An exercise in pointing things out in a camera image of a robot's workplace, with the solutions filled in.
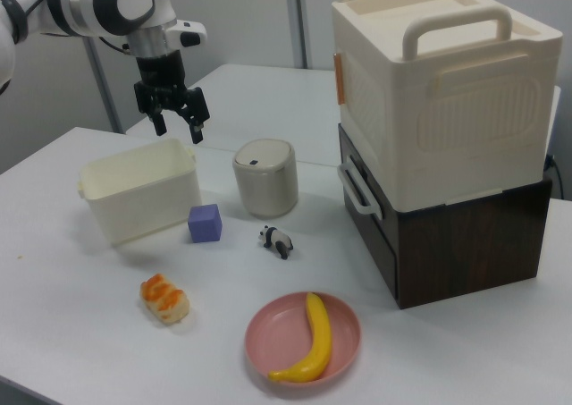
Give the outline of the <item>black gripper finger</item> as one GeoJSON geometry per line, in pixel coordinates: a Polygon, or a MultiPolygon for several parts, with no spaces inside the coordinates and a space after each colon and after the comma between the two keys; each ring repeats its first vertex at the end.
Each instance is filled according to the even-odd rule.
{"type": "Polygon", "coordinates": [[[178,114],[189,126],[192,143],[200,143],[203,140],[204,123],[209,119],[209,110],[201,88],[185,89],[181,93],[178,114]]]}
{"type": "Polygon", "coordinates": [[[154,94],[137,93],[136,100],[139,111],[153,123],[156,135],[165,135],[167,129],[162,115],[163,108],[157,97],[154,94]]]}

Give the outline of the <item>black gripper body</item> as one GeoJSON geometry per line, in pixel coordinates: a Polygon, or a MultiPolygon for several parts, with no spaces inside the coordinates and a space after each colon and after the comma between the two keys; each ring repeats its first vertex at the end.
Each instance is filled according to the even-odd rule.
{"type": "Polygon", "coordinates": [[[207,114],[201,88],[189,89],[180,51],[153,58],[136,59],[140,81],[134,85],[138,109],[143,114],[169,110],[184,114],[207,114]]]}

